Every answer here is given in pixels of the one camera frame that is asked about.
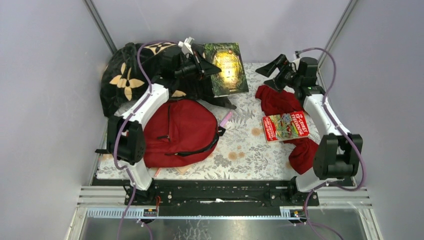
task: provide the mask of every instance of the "book cover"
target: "book cover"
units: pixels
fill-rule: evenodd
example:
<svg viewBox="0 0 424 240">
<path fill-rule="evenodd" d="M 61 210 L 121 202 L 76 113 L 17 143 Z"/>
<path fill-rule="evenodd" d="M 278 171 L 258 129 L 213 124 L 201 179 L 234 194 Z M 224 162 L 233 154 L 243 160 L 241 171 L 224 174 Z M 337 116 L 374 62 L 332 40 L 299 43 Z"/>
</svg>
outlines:
<svg viewBox="0 0 424 240">
<path fill-rule="evenodd" d="M 302 111 L 264 116 L 263 131 L 267 142 L 300 139 L 309 136 L 309 128 Z"/>
<path fill-rule="evenodd" d="M 207 61 L 222 70 L 211 76 L 216 98 L 249 92 L 238 43 L 207 43 L 204 45 L 204 54 Z"/>
</svg>

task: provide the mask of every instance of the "black bag with gold flower pattern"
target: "black bag with gold flower pattern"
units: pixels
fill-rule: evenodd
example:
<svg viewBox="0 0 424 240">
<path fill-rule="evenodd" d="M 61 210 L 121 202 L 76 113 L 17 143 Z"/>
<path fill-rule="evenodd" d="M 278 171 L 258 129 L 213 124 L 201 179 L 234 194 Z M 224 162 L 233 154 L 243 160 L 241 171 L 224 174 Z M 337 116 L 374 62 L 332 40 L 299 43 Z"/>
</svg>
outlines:
<svg viewBox="0 0 424 240">
<path fill-rule="evenodd" d="M 148 88 L 147 81 L 137 63 L 137 51 L 141 45 L 141 43 L 127 43 L 113 54 L 103 73 L 100 100 L 106 117 L 114 115 L 123 103 L 138 100 Z M 193 44 L 192 48 L 200 54 L 204 52 L 202 45 Z M 175 53 L 183 58 L 184 55 L 179 49 L 176 44 L 169 42 L 145 46 L 140 52 L 140 62 L 149 78 L 162 74 L 161 60 L 165 53 Z M 170 99 L 180 98 L 202 99 L 216 106 L 236 108 L 227 97 L 214 97 L 210 77 L 204 77 L 202 80 L 194 76 L 180 79 L 177 91 Z"/>
</svg>

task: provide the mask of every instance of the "gray wall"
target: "gray wall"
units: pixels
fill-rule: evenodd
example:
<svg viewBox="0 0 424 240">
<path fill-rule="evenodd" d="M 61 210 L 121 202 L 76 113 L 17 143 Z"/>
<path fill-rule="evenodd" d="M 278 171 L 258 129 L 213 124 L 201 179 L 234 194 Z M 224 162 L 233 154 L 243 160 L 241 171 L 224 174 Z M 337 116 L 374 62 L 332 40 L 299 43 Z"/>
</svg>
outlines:
<svg viewBox="0 0 424 240">
<path fill-rule="evenodd" d="M 105 128 L 110 56 L 83 1 L 1 1 L 0 239 L 64 238 Z"/>
<path fill-rule="evenodd" d="M 424 1 L 359 1 L 332 53 L 329 94 L 364 139 L 372 203 L 386 240 L 423 239 Z M 333 68 L 327 60 L 327 86 Z"/>
<path fill-rule="evenodd" d="M 245 62 L 324 47 L 349 0 L 94 0 L 116 47 L 153 40 L 238 42 Z"/>
</svg>

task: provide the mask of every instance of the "pink tag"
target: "pink tag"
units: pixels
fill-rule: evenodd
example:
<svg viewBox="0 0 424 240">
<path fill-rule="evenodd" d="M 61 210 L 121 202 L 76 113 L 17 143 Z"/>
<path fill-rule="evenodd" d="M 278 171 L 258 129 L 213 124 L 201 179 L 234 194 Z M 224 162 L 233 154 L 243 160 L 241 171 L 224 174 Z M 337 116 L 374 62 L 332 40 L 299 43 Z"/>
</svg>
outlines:
<svg viewBox="0 0 424 240">
<path fill-rule="evenodd" d="M 223 128 L 225 126 L 225 124 L 227 124 L 228 120 L 230 120 L 231 116 L 233 115 L 233 112 L 230 110 L 224 117 L 224 119 L 222 119 L 221 123 L 219 124 L 219 126 L 221 126 L 221 128 Z"/>
</svg>

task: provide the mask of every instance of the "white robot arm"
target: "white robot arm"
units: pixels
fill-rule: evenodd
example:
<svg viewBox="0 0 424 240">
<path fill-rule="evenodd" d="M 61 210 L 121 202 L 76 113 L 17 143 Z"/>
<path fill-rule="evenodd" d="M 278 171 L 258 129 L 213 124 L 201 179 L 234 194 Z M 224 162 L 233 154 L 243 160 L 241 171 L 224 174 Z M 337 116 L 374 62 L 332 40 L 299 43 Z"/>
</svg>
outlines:
<svg viewBox="0 0 424 240">
<path fill-rule="evenodd" d="M 276 91 L 282 91 L 285 86 L 293 88 L 295 97 L 311 116 L 321 137 L 313 166 L 304 174 L 292 178 L 287 188 L 288 198 L 294 199 L 293 202 L 300 202 L 304 200 L 304 193 L 325 182 L 343 180 L 357 174 L 359 158 L 339 129 L 347 134 L 359 152 L 363 141 L 360 135 L 351 134 L 342 125 L 327 100 L 323 102 L 325 91 L 316 84 L 318 61 L 315 58 L 302 57 L 289 62 L 284 54 L 280 54 L 256 72 L 269 77 L 275 69 L 279 69 L 279 73 L 264 84 Z"/>
<path fill-rule="evenodd" d="M 172 79 L 163 79 L 161 76 L 153 76 L 151 92 L 147 90 L 143 96 L 134 104 L 132 108 L 121 116 L 112 116 L 107 124 L 106 151 L 113 153 L 119 135 L 116 156 L 120 161 L 120 166 L 127 168 L 130 172 L 131 185 L 138 190 L 147 190 L 152 177 L 149 175 L 143 160 L 146 150 L 143 129 L 147 122 L 166 103 L 170 95 L 177 89 L 178 79 L 186 76 L 198 75 L 199 79 L 221 72 L 219 67 L 207 62 L 200 54 L 192 49 L 194 39 L 188 37 L 184 42 L 179 42 L 185 58 L 180 62 L 177 69 L 174 69 Z M 170 62 L 181 61 L 178 54 L 163 58 L 162 66 L 167 68 Z"/>
</svg>

